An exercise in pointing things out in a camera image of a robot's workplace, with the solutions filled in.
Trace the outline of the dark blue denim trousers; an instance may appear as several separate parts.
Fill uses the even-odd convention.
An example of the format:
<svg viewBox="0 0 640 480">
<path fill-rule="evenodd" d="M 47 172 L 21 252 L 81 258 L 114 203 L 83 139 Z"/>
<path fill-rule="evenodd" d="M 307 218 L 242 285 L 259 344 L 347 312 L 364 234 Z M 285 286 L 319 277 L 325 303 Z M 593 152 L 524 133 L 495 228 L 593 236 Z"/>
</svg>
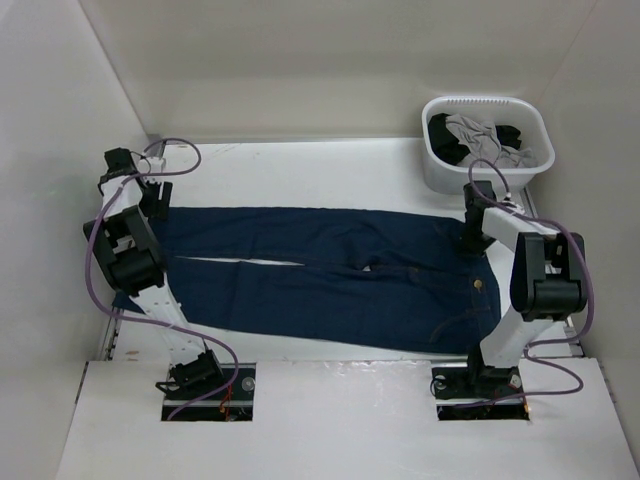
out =
<svg viewBox="0 0 640 480">
<path fill-rule="evenodd" d="M 502 315 L 488 259 L 458 250 L 453 218 L 175 207 L 151 227 L 197 325 L 464 355 Z"/>
</svg>

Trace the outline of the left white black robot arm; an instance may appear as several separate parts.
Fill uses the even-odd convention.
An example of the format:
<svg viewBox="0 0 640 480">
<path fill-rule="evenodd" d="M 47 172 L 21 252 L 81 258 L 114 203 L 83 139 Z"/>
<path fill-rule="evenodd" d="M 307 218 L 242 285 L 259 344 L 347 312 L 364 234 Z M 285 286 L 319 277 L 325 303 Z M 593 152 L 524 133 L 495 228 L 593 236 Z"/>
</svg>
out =
<svg viewBox="0 0 640 480">
<path fill-rule="evenodd" d="M 168 264 L 153 233 L 152 220 L 168 219 L 173 184 L 163 182 L 166 160 L 134 160 L 126 148 L 104 154 L 107 170 L 98 189 L 102 210 L 83 225 L 90 250 L 107 283 L 160 328 L 170 354 L 168 379 L 156 388 L 170 400 L 214 398 L 226 383 L 215 353 L 204 339 L 189 335 L 190 325 L 168 281 Z"/>
</svg>

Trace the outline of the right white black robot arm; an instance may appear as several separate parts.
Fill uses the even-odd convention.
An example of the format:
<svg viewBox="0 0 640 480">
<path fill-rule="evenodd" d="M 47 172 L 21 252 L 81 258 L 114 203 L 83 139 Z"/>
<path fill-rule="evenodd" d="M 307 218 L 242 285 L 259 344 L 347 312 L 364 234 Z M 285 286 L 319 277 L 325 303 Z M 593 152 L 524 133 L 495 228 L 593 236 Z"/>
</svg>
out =
<svg viewBox="0 0 640 480">
<path fill-rule="evenodd" d="M 493 243 L 513 253 L 509 307 L 497 326 L 473 347 L 459 385 L 480 403 L 522 398 L 518 366 L 536 338 L 587 307 L 593 288 L 585 274 L 584 241 L 547 221 L 531 219 L 489 181 L 464 186 L 465 223 L 459 249 L 481 256 Z"/>
</svg>

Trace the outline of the white plastic laundry basket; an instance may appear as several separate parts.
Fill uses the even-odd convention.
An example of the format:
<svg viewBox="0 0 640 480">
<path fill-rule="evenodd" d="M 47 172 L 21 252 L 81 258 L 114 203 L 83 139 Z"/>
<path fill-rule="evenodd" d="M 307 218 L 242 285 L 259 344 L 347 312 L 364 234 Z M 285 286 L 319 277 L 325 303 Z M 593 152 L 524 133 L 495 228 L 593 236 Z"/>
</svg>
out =
<svg viewBox="0 0 640 480">
<path fill-rule="evenodd" d="M 498 191 L 503 174 L 519 191 L 555 162 L 541 114 L 517 98 L 438 97 L 425 105 L 421 120 L 424 179 L 438 193 L 460 194 L 469 173 Z"/>
</svg>

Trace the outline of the grey crumpled garment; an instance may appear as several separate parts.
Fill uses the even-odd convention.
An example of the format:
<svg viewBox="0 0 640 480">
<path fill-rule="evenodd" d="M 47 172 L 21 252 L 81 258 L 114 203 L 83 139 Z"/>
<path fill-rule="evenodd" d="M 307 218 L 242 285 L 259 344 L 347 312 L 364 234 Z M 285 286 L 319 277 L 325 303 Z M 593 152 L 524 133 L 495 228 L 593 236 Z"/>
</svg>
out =
<svg viewBox="0 0 640 480">
<path fill-rule="evenodd" d="M 519 149 L 501 146 L 495 128 L 488 127 L 489 122 L 478 122 L 459 114 L 450 115 L 447 119 L 447 128 L 471 150 L 458 166 L 468 167 L 478 159 L 500 169 L 534 168 L 538 165 L 531 148 L 523 148 L 522 144 Z"/>
</svg>

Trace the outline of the black garment in basket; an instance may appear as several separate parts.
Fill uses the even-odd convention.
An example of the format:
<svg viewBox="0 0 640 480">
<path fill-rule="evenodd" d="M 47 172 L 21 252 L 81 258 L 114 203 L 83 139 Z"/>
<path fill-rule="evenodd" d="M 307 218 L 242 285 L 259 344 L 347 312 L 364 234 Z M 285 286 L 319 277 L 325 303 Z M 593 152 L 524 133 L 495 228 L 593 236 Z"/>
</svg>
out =
<svg viewBox="0 0 640 480">
<path fill-rule="evenodd" d="M 428 133 L 431 147 L 434 153 L 445 163 L 458 166 L 463 159 L 471 153 L 468 146 L 461 141 L 447 128 L 447 119 L 450 114 L 440 113 L 434 115 L 428 122 Z M 498 143 L 501 146 L 519 149 L 522 141 L 521 132 L 516 127 L 510 125 L 494 125 L 488 123 L 488 127 L 494 127 L 497 134 Z"/>
</svg>

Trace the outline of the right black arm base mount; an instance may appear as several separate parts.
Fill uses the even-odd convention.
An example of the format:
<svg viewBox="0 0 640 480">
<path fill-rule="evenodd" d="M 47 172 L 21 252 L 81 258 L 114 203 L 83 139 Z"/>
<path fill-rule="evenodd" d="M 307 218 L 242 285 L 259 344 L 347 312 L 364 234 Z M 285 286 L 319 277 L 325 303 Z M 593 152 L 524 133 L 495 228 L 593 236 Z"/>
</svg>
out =
<svg viewBox="0 0 640 480">
<path fill-rule="evenodd" d="M 436 365 L 431 369 L 431 394 L 440 421 L 529 420 L 518 368 L 497 377 L 472 377 L 467 366 Z"/>
</svg>

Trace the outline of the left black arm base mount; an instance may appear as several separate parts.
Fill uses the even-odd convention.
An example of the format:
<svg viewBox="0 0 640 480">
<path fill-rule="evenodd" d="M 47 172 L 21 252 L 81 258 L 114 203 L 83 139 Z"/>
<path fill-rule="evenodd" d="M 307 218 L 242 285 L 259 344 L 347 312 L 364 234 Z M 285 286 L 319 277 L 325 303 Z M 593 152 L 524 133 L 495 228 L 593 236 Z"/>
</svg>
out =
<svg viewBox="0 0 640 480">
<path fill-rule="evenodd" d="M 193 392 L 179 392 L 172 382 L 158 382 L 156 387 L 164 394 L 160 418 L 164 422 L 250 422 L 256 375 L 256 363 L 240 363 L 232 384 L 187 407 L 183 405 L 208 393 L 212 387 L 205 385 Z"/>
</svg>

